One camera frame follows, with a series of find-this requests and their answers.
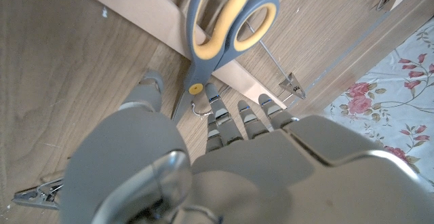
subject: yellow handle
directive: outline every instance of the yellow handle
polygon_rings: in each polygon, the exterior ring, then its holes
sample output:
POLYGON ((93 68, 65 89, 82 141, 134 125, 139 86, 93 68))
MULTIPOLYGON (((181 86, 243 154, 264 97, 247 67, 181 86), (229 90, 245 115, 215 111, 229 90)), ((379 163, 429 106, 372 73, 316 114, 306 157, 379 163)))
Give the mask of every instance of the yellow handle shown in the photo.
POLYGON ((250 47, 252 47, 253 45, 255 45, 255 43, 257 43, 264 35, 265 33, 267 33, 267 31, 270 29, 274 19, 276 18, 276 14, 277 14, 277 8, 276 5, 273 3, 265 3, 264 5, 261 5, 260 7, 258 7, 255 11, 253 11, 246 19, 245 21, 247 21, 247 19, 253 14, 256 13, 258 10, 261 10, 262 8, 266 8, 267 9, 267 14, 265 16, 264 21, 262 22, 262 24, 259 26, 258 30, 256 30, 251 36, 249 36, 247 39, 243 40, 243 41, 238 41, 237 37, 238 37, 238 32, 241 29, 242 25, 240 25, 239 29, 237 30, 237 34, 235 35, 235 40, 233 43, 233 47, 235 48, 235 50, 237 50, 238 52, 242 52, 246 49, 249 49, 250 47))
MULTIPOLYGON (((228 0, 216 21, 211 39, 207 43, 198 45, 195 40, 195 34, 193 33, 193 49, 200 59, 209 60, 219 53, 226 41, 226 34, 229 32, 233 21, 243 9, 246 2, 247 0, 228 0)), ((203 0, 200 1, 196 11, 195 23, 202 3, 203 0)))

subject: scissor blade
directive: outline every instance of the scissor blade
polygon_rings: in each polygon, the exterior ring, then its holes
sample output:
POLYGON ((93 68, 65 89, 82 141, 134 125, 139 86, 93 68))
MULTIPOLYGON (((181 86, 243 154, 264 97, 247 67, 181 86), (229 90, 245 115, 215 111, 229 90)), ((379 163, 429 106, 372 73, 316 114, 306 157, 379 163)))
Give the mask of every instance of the scissor blade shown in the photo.
POLYGON ((195 96, 185 91, 182 93, 181 97, 178 99, 178 103, 176 103, 176 107, 174 112, 172 113, 172 121, 175 124, 181 120, 182 116, 185 114, 185 111, 191 106, 191 101, 195 96))

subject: wooden floor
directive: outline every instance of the wooden floor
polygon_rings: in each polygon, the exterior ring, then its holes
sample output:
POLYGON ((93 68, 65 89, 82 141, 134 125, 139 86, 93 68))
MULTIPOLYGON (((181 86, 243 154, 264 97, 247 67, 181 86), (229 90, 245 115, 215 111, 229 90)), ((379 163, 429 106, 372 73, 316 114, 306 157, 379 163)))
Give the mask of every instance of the wooden floor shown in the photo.
MULTIPOLYGON (((170 116, 189 61, 111 10, 102 17, 104 6, 95 0, 0 0, 0 6, 0 223, 57 223, 58 212, 12 204, 13 193, 61 175, 79 143, 148 69, 163 75, 162 113, 170 116)), ((248 59, 243 64, 259 80, 275 72, 261 73, 264 65, 248 59)), ((305 66, 297 69, 304 82, 313 69, 305 66)), ((231 90, 223 96, 234 115, 239 99, 231 90)), ((192 160, 205 151, 205 120, 187 113, 178 126, 192 160)))

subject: scissor handle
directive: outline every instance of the scissor handle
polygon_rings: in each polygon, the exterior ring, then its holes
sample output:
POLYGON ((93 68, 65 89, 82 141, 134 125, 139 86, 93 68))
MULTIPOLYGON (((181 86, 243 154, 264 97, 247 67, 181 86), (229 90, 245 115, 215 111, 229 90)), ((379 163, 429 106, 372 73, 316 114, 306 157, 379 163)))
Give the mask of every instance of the scissor handle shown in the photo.
POLYGON ((195 27, 203 0, 191 0, 186 19, 186 37, 192 54, 192 63, 184 80, 184 88, 191 94, 202 91, 224 52, 226 36, 248 0, 228 0, 216 21, 210 40, 197 44, 195 27))
POLYGON ((279 0, 249 0, 241 13, 238 15, 237 19, 235 19, 231 29, 228 32, 225 51, 223 57, 216 66, 216 69, 222 67, 227 62, 243 54, 253 45, 258 43, 273 25, 278 12, 279 0), (238 41, 238 34, 241 26, 253 13, 261 10, 262 8, 267 9, 267 14, 262 21, 262 24, 247 39, 238 41))

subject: robot finger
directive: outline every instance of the robot finger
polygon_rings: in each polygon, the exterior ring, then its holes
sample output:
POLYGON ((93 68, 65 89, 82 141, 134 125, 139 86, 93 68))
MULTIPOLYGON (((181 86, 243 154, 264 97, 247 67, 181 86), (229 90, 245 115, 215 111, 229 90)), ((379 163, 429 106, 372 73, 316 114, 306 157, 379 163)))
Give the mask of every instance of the robot finger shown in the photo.
POLYGON ((249 139, 253 139, 261 134, 269 132, 246 101, 240 100, 238 102, 238 111, 243 120, 244 128, 249 139))
POLYGON ((217 129, 216 118, 213 114, 208 116, 208 139, 206 142, 206 153, 223 147, 222 137, 217 129))
POLYGON ((280 129, 291 122, 298 121, 288 111, 282 109, 269 96, 261 94, 259 96, 259 104, 262 107, 265 115, 270 119, 274 129, 280 129))
POLYGON ((209 99, 214 117, 216 118, 217 129, 220 132, 223 145, 229 145, 232 142, 243 140, 231 114, 220 98, 216 86, 212 83, 206 84, 205 93, 209 99))

